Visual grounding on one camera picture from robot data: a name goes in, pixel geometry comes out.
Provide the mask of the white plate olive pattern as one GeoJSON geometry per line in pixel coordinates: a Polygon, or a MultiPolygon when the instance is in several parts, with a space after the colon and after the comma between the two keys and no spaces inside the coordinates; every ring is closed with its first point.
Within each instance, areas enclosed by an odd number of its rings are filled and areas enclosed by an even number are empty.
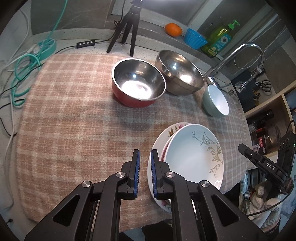
{"type": "Polygon", "coordinates": [[[217,137],[205,126],[189,124],[173,135],[165,154],[171,171],[198,183],[207,180],[222,185],[224,158],[217,137]]]}

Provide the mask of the rose pattern deep plate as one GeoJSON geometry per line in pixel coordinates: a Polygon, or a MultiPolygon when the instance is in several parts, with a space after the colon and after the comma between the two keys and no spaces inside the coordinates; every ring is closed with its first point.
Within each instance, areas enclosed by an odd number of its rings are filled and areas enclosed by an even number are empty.
{"type": "Polygon", "coordinates": [[[169,139],[167,140],[166,144],[164,145],[164,148],[161,153],[161,161],[162,162],[165,161],[165,154],[166,154],[168,145],[169,145],[173,135],[175,135],[181,128],[183,128],[186,125],[189,125],[189,123],[176,123],[176,124],[172,125],[171,127],[169,127],[169,130],[167,131],[169,134],[169,139]]]}

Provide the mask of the light blue ceramic bowl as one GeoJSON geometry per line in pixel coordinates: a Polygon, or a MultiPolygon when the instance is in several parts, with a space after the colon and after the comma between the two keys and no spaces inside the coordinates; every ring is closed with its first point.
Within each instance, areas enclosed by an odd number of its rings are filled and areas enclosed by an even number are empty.
{"type": "Polygon", "coordinates": [[[203,109],[208,115],[221,118],[229,114],[229,105],[223,93],[215,86],[209,85],[202,98],[203,109]]]}

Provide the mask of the pink floral white plate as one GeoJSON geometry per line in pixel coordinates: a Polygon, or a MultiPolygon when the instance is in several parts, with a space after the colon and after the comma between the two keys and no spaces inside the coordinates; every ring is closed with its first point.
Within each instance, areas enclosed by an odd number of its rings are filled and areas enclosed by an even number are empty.
{"type": "MultiPolygon", "coordinates": [[[[163,149],[167,144],[167,141],[182,127],[189,125],[189,123],[182,122],[182,123],[175,123],[168,128],[166,128],[156,139],[154,142],[152,149],[158,151],[159,158],[162,155],[163,149]]],[[[151,170],[151,157],[149,157],[148,164],[147,164],[147,181],[149,185],[149,190],[153,200],[158,204],[158,206],[163,209],[164,211],[171,213],[171,205],[166,200],[156,200],[154,197],[153,192],[153,185],[152,185],[152,170],[151,170]]]]}

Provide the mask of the large stainless steel bowl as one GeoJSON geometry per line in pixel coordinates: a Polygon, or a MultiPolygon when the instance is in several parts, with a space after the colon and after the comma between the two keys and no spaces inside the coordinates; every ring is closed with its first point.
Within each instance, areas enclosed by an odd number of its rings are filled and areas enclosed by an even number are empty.
{"type": "Polygon", "coordinates": [[[165,78],[166,90],[173,95],[193,94],[205,84],[200,70],[190,60],[174,51],[160,51],[154,65],[165,78]]]}

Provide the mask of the red steel-lined bowl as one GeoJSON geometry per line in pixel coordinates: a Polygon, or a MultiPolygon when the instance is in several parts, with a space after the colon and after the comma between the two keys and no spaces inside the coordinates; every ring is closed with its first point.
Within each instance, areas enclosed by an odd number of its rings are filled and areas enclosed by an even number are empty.
{"type": "Polygon", "coordinates": [[[151,63],[126,58],[114,64],[111,72],[115,97],[131,108],[143,108],[160,99],[167,90],[165,78],[151,63]]]}

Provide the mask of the wooden shelf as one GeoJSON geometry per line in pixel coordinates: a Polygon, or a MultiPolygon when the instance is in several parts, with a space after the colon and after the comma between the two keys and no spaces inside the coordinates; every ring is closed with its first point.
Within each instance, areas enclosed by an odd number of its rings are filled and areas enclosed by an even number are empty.
{"type": "Polygon", "coordinates": [[[267,121],[266,124],[268,126],[278,126],[282,137],[285,135],[287,128],[289,131],[295,133],[295,125],[293,123],[290,124],[290,121],[293,120],[293,118],[285,97],[286,94],[294,89],[295,81],[265,102],[246,112],[245,117],[247,121],[250,121],[250,118],[254,118],[254,116],[257,117],[261,113],[271,109],[274,117],[267,121]]]}

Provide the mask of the black scissors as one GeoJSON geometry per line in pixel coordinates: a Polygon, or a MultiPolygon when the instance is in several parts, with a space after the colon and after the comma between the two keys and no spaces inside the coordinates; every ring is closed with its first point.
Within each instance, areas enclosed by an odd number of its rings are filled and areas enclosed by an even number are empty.
{"type": "Polygon", "coordinates": [[[264,92],[271,92],[271,82],[269,80],[256,81],[256,86],[264,92]]]}

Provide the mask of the plaid tablecloth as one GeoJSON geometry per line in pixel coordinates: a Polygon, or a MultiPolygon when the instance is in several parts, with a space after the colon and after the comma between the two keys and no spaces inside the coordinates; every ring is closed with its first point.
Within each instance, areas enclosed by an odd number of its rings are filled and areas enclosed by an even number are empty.
{"type": "Polygon", "coordinates": [[[170,218],[153,200],[147,182],[147,162],[159,134],[175,123],[199,123],[221,145],[224,176],[221,192],[234,187],[249,162],[238,145],[251,144],[243,109],[226,96],[230,113],[208,116],[203,90],[188,96],[165,94],[145,108],[129,108],[112,92],[116,55],[58,54],[49,58],[23,106],[16,136],[16,179],[26,217],[43,219],[82,181],[99,182],[119,171],[140,150],[138,196],[122,201],[122,231],[170,218]]]}

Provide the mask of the green dish soap bottle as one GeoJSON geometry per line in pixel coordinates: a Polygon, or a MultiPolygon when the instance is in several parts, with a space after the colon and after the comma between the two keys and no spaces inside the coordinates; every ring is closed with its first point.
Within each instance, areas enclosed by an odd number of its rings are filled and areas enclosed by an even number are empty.
{"type": "Polygon", "coordinates": [[[227,46],[233,38],[233,30],[239,22],[233,20],[228,25],[222,25],[206,38],[207,44],[201,47],[201,50],[208,57],[213,58],[227,46]]]}

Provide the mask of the blue fluted cup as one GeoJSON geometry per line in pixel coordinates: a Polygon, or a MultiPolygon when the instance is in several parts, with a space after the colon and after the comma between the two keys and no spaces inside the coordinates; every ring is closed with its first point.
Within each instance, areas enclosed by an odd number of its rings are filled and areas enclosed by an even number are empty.
{"type": "Polygon", "coordinates": [[[191,48],[197,50],[207,44],[207,40],[196,30],[188,28],[184,37],[184,42],[191,48]]]}

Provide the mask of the orange tangerine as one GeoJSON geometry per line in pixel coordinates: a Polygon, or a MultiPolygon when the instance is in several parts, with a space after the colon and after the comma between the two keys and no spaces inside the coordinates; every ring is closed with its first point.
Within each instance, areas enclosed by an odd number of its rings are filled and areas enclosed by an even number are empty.
{"type": "Polygon", "coordinates": [[[179,37],[182,35],[182,28],[175,23],[168,23],[165,26],[165,32],[171,37],[179,37]]]}

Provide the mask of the black tripod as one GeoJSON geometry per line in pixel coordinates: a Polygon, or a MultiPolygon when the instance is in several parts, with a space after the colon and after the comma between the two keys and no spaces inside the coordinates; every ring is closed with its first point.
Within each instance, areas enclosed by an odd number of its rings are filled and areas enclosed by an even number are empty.
{"type": "Polygon", "coordinates": [[[111,42],[107,48],[107,51],[106,51],[107,53],[109,53],[112,50],[122,30],[124,30],[124,32],[123,32],[123,37],[121,39],[121,43],[125,44],[128,38],[128,35],[130,33],[130,30],[132,29],[132,38],[130,43],[130,56],[131,57],[134,56],[135,42],[137,38],[137,30],[138,30],[138,25],[140,20],[140,12],[142,10],[142,1],[141,0],[132,1],[131,3],[132,3],[132,6],[130,10],[123,17],[123,19],[121,20],[120,24],[117,26],[114,32],[111,42]]]}

